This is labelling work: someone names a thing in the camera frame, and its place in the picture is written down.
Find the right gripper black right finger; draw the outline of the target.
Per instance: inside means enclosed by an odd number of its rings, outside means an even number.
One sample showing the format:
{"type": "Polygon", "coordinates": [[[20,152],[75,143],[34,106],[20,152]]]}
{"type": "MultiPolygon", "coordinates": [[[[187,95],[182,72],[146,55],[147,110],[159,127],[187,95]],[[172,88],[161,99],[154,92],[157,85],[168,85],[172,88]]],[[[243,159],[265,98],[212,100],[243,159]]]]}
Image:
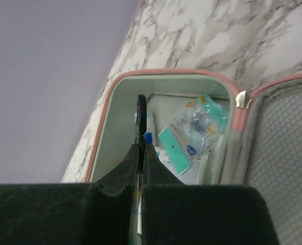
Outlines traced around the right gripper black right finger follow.
{"type": "Polygon", "coordinates": [[[278,244],[261,194],[243,185],[185,185],[147,145],[143,244],[278,244]]]}

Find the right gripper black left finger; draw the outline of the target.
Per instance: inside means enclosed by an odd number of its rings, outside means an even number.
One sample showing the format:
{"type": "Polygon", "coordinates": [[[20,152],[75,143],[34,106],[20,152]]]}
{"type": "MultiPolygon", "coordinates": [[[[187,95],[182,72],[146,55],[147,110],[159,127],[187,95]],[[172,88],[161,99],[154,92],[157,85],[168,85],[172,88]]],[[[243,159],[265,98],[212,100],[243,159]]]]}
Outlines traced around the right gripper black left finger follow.
{"type": "Polygon", "coordinates": [[[93,183],[0,185],[0,244],[130,244],[138,146],[93,183]]]}

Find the clear teal plastic packet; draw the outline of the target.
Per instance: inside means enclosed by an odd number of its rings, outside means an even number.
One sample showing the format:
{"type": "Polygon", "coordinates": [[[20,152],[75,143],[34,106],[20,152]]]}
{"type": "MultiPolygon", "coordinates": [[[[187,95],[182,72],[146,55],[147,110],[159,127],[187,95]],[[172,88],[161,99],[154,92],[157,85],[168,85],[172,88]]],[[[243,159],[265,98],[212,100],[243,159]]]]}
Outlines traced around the clear teal plastic packet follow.
{"type": "Polygon", "coordinates": [[[210,149],[227,123],[228,111],[203,94],[187,103],[158,136],[176,171],[182,174],[210,149]]]}

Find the white blue tube bottle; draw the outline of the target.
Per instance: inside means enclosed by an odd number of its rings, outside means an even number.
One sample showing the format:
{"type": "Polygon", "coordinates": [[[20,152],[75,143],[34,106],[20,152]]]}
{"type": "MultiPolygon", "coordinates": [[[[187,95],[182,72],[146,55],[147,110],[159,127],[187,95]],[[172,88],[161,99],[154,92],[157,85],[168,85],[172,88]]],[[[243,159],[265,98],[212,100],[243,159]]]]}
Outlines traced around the white blue tube bottle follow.
{"type": "Polygon", "coordinates": [[[150,111],[147,111],[147,127],[146,127],[146,132],[145,132],[145,139],[146,139],[146,144],[154,144],[155,143],[155,136],[153,132],[153,114],[150,111]]]}

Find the black handled scissors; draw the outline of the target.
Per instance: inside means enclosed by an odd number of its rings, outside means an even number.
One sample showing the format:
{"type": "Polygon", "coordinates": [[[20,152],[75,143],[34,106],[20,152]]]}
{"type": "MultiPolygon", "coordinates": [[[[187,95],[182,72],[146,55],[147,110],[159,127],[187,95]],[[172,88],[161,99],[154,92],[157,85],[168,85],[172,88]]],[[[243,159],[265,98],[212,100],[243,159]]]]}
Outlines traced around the black handled scissors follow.
{"type": "Polygon", "coordinates": [[[136,110],[136,126],[137,126],[137,141],[138,141],[138,167],[140,173],[143,172],[144,155],[146,148],[145,133],[147,130],[147,101],[143,94],[139,94],[137,98],[137,110],[136,110]]]}

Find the pink medicine kit case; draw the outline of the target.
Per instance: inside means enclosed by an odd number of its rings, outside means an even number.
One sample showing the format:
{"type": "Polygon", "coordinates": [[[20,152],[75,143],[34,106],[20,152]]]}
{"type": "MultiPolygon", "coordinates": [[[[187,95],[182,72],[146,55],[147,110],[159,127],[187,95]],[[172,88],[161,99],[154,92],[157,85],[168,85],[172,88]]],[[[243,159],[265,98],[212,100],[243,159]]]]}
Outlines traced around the pink medicine kit case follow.
{"type": "Polygon", "coordinates": [[[105,99],[87,182],[115,168],[137,140],[138,102],[147,107],[147,142],[179,180],[256,188],[279,242],[302,244],[302,74],[254,91],[197,69],[120,75],[105,99]]]}

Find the white blue gauze packet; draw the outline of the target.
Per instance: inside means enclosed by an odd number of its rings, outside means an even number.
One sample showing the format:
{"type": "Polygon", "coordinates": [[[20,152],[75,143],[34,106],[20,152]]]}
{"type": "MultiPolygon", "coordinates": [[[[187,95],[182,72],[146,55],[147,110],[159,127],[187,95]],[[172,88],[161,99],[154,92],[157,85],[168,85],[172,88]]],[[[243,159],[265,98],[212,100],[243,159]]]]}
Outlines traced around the white blue gauze packet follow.
{"type": "Polygon", "coordinates": [[[167,152],[160,147],[155,147],[155,150],[161,163],[181,182],[183,182],[186,185],[197,184],[197,175],[199,171],[200,161],[194,162],[187,170],[185,170],[184,173],[179,174],[176,171],[175,166],[171,161],[170,157],[168,156],[167,152]]]}

